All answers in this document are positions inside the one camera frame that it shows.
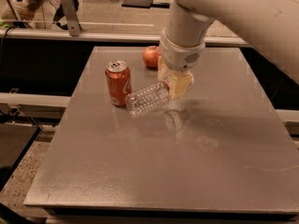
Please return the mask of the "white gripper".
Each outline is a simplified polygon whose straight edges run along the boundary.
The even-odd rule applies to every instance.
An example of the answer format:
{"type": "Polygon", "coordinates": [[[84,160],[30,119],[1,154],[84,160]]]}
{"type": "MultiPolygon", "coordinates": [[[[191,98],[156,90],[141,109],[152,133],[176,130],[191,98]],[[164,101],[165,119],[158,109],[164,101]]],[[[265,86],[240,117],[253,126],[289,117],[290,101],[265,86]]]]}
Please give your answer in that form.
{"type": "Polygon", "coordinates": [[[193,74],[189,69],[200,63],[205,47],[206,44],[201,43],[195,47],[184,48],[172,42],[165,31],[162,31],[159,44],[161,56],[158,58],[158,80],[169,81],[171,100],[180,99],[193,84],[193,74]]]}

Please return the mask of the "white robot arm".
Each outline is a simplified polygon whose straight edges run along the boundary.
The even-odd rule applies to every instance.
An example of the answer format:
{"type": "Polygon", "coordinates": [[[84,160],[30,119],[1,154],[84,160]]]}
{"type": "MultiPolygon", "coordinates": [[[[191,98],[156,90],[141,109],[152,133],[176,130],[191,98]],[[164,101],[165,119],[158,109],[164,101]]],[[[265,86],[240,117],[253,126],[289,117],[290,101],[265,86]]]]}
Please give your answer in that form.
{"type": "Polygon", "coordinates": [[[299,82],[299,0],[171,0],[160,52],[171,71],[199,64],[210,24],[219,21],[299,82]]]}

